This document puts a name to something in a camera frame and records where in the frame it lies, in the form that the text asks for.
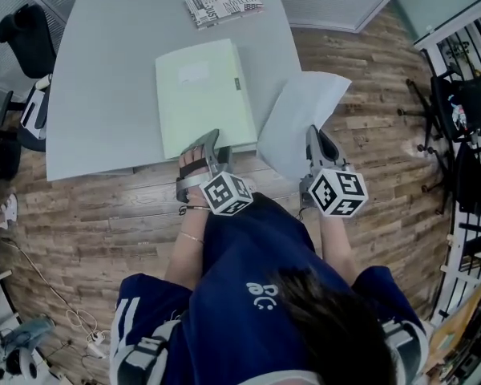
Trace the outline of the white black striped cloth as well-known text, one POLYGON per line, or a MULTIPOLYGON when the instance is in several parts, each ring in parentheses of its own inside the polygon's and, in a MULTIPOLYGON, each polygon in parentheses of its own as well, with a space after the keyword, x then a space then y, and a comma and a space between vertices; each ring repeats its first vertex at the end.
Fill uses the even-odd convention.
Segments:
POLYGON ((52 74, 38 80, 26 101, 21 126, 36 140, 46 139, 46 120, 52 74))

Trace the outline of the blue denim bag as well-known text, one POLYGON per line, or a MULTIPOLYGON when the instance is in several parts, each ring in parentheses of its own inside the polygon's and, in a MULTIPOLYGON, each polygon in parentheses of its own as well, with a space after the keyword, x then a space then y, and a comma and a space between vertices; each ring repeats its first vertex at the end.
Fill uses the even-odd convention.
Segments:
POLYGON ((8 333, 2 340, 2 348, 7 354, 21 347, 32 352, 54 328, 54 321, 46 315, 33 318, 8 333))

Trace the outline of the navy blue shirt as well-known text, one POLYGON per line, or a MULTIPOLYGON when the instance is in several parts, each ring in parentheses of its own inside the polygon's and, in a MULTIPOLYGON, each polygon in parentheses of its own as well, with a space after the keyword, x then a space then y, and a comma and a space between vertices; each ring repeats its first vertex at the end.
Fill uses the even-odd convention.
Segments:
POLYGON ((350 286, 305 226, 261 194, 208 215, 194 290, 125 278, 111 385, 409 385, 426 361, 417 314, 385 266, 350 286))

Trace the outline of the white A4 paper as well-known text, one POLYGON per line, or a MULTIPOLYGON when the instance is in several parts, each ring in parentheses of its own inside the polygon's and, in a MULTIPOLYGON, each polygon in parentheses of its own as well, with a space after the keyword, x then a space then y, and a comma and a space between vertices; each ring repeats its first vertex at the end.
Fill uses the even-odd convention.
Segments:
POLYGON ((309 173, 306 134, 322 128, 350 87, 340 75, 307 71, 283 87, 257 141, 257 156, 286 180, 297 183, 309 173))

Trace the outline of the white power strip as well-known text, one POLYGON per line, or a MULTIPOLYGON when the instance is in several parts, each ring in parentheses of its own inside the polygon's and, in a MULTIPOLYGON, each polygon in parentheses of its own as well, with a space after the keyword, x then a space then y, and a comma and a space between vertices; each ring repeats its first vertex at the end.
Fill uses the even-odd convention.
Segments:
POLYGON ((87 336, 87 348, 98 358, 105 359, 106 355, 101 348, 105 337, 102 331, 94 330, 87 336))

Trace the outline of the person's left forearm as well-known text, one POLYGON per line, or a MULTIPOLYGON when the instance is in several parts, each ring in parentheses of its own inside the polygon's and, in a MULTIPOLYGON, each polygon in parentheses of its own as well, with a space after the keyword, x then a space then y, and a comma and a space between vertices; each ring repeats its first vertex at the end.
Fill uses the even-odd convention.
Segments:
POLYGON ((194 290, 203 271, 204 231, 209 207, 188 204, 164 279, 194 290))

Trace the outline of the person's left hand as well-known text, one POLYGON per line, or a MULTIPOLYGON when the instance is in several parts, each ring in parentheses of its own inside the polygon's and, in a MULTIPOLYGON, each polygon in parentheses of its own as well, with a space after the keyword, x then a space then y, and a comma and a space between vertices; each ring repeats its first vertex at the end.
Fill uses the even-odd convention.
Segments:
MULTIPOLYGON (((209 174, 209 169, 206 164, 197 167, 196 162, 203 159, 204 151, 202 146, 194 146, 192 149, 187 150, 186 153, 180 156, 179 166, 184 170, 185 180, 195 176, 200 176, 202 174, 209 174)), ((186 196, 190 205, 208 207, 208 202, 206 201, 199 185, 188 187, 186 189, 186 196)))

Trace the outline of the light green folder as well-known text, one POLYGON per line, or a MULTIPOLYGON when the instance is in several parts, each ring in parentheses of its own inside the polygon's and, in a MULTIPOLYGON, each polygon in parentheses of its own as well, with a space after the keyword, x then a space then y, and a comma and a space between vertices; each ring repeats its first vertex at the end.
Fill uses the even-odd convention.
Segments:
POLYGON ((164 157, 173 159, 217 129, 218 147, 257 141, 241 60, 231 39, 185 47, 156 59, 164 157))

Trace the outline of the brown cardboard sheet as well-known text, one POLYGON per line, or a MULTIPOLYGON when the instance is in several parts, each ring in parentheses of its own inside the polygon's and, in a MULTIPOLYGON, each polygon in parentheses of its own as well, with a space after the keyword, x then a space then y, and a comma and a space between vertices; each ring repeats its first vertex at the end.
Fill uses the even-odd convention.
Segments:
POLYGON ((424 368, 426 373, 439 365, 458 346, 480 300, 481 282, 433 331, 424 368))

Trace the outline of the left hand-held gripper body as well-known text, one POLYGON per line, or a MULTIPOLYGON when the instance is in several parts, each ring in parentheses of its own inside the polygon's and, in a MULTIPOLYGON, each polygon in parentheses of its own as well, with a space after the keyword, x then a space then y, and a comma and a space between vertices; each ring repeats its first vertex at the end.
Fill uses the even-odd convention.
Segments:
POLYGON ((245 181, 229 172, 220 172, 215 156, 197 161, 197 167, 206 164, 209 174, 202 174, 193 178, 184 179, 183 169, 179 169, 176 180, 176 199, 188 204, 186 189, 199 185, 208 207, 215 215, 233 216, 253 203, 253 195, 245 181))

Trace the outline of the person's right forearm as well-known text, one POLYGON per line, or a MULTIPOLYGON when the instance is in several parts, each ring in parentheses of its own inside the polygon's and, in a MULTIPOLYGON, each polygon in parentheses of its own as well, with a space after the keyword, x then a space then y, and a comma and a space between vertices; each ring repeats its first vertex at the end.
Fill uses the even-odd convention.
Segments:
POLYGON ((352 286, 361 268, 354 257, 343 219, 321 217, 319 224, 323 260, 352 286))

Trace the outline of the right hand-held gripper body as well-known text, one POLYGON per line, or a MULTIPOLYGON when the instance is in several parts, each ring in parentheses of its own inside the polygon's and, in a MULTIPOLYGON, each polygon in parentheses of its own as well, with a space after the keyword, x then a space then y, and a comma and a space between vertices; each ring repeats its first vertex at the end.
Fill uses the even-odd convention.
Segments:
POLYGON ((299 184, 300 209, 317 209, 323 217, 353 217, 368 201, 362 174, 345 157, 307 158, 309 174, 299 184))

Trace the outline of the black mesh swivel chair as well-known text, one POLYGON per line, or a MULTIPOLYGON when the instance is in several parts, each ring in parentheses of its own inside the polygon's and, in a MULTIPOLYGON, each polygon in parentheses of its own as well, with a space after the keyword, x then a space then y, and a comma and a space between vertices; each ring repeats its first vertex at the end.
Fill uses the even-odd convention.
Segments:
POLYGON ((428 193, 437 187, 443 189, 442 205, 435 212, 443 215, 449 196, 459 203, 463 213, 481 213, 481 161, 478 151, 467 143, 461 143, 456 156, 452 150, 440 154, 436 149, 428 147, 426 150, 434 155, 441 168, 443 178, 430 187, 423 185, 422 192, 428 193))
POLYGON ((417 146, 420 152, 437 154, 430 146, 433 141, 445 139, 444 156, 452 158, 452 145, 469 138, 481 130, 481 74, 473 79, 453 79, 462 74, 453 63, 441 75, 430 79, 431 94, 427 98, 415 81, 408 79, 406 85, 417 95, 422 111, 397 110, 399 116, 420 116, 426 120, 425 139, 417 146))

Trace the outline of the printed black white red book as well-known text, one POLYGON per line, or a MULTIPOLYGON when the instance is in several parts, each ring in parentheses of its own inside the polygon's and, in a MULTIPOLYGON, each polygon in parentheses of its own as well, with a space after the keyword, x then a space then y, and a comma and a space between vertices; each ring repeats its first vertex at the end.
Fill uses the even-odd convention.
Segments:
POLYGON ((184 3, 198 30, 259 13, 265 8, 261 0, 184 0, 184 3))

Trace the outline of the white metal shelf rack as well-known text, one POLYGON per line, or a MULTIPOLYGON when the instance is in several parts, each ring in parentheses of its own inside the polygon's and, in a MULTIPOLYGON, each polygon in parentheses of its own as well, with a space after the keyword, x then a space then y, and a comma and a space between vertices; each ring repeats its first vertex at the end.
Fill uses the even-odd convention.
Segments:
POLYGON ((448 235, 447 259, 440 267, 441 285, 430 323, 438 327, 457 310, 481 282, 481 251, 465 253, 467 243, 481 241, 481 213, 464 213, 455 203, 448 235))

